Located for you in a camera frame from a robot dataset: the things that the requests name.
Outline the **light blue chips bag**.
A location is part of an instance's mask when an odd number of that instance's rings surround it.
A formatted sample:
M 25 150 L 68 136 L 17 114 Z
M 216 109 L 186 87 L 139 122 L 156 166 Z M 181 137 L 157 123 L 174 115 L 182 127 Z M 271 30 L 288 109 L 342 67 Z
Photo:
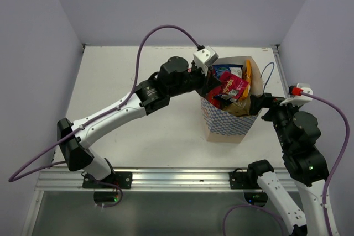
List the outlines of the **light blue chips bag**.
M 223 109 L 223 111 L 236 117 L 248 116 L 250 105 L 251 105 L 251 100 L 249 97 L 247 97 L 244 100 L 231 103 L 230 105 L 226 106 Z

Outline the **red cookie snack bag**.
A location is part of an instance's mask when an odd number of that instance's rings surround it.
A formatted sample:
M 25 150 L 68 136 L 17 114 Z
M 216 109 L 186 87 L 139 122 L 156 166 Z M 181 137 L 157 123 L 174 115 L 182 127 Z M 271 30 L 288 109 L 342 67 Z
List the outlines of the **red cookie snack bag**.
M 205 98 L 214 107 L 216 107 L 218 109 L 222 109 L 222 102 L 218 98 L 215 98 L 212 94 L 208 93 Z

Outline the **orange snack packet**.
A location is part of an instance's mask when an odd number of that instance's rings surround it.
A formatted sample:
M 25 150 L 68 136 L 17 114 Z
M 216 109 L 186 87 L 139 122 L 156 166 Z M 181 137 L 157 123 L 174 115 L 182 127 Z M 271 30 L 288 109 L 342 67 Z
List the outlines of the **orange snack packet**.
M 251 67 L 251 61 L 246 60 L 243 70 L 242 70 L 242 79 L 247 82 L 247 86 L 245 87 L 243 93 L 241 94 L 239 100 L 245 100 L 250 92 L 251 89 L 251 84 L 252 84 L 252 67 Z

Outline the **small red candy packet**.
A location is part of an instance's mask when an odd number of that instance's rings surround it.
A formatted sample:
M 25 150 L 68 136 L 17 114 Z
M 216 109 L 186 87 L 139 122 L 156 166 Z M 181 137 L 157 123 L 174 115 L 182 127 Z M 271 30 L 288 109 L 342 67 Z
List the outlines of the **small red candy packet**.
M 246 80 L 230 72 L 224 72 L 220 76 L 220 81 L 222 84 L 214 89 L 212 98 L 231 103 L 237 102 L 249 85 Z

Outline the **dark blue snack packet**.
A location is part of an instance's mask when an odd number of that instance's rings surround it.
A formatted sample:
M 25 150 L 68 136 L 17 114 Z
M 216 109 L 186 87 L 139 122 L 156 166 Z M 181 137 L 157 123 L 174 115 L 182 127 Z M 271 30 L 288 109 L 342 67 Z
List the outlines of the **dark blue snack packet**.
M 243 66 L 242 65 L 237 65 L 237 64 L 217 64 L 217 65 L 213 65 L 213 73 L 214 76 L 218 79 L 220 79 L 220 77 L 225 73 L 225 72 L 229 72 L 239 78 L 242 77 L 242 69 Z

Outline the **blue checkered paper bag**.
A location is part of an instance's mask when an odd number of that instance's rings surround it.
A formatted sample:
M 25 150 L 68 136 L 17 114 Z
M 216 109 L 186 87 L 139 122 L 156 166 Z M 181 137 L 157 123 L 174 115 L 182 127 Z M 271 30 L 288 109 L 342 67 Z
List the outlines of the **blue checkered paper bag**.
M 213 63 L 213 65 L 237 64 L 244 67 L 246 60 L 251 61 L 252 67 L 252 84 L 248 97 L 250 98 L 251 95 L 259 96 L 263 93 L 263 81 L 261 72 L 252 57 L 234 56 L 219 58 Z M 258 115 L 233 116 L 223 111 L 223 109 L 230 105 L 231 102 L 221 100 L 222 109 L 218 109 L 209 103 L 205 97 L 201 98 L 201 112 L 206 126 L 206 140 L 209 142 L 240 143 L 250 130 Z

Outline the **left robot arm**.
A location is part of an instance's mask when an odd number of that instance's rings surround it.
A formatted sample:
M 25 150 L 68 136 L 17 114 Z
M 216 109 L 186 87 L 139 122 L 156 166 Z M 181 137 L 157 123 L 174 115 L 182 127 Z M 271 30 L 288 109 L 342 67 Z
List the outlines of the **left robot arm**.
M 182 57 L 171 57 L 159 71 L 134 88 L 132 94 L 116 103 L 73 122 L 67 118 L 59 120 L 57 137 L 69 170 L 84 170 L 100 186 L 112 186 L 115 174 L 111 164 L 91 151 L 91 145 L 118 127 L 168 106 L 172 97 L 192 91 L 200 96 L 207 94 L 221 83 L 212 74 L 212 64 L 217 58 L 195 58 L 188 64 Z

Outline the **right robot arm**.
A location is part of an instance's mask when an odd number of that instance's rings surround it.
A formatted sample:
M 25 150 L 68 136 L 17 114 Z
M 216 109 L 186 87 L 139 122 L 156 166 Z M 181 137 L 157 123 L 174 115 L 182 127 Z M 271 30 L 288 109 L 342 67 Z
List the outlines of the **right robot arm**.
M 294 180 L 303 206 L 299 207 L 289 196 L 267 160 L 249 164 L 247 183 L 251 187 L 260 187 L 267 194 L 290 235 L 339 235 L 329 184 L 348 144 L 348 120 L 338 107 L 314 96 L 309 88 L 292 87 L 290 94 L 290 98 L 275 97 L 270 93 L 252 95 L 250 113 L 256 114 L 263 108 L 268 110 L 262 120 L 273 124 L 285 168 Z M 331 170 L 315 146 L 321 135 L 317 119 L 300 110 L 301 106 L 314 99 L 333 107 L 345 122 L 345 140 Z

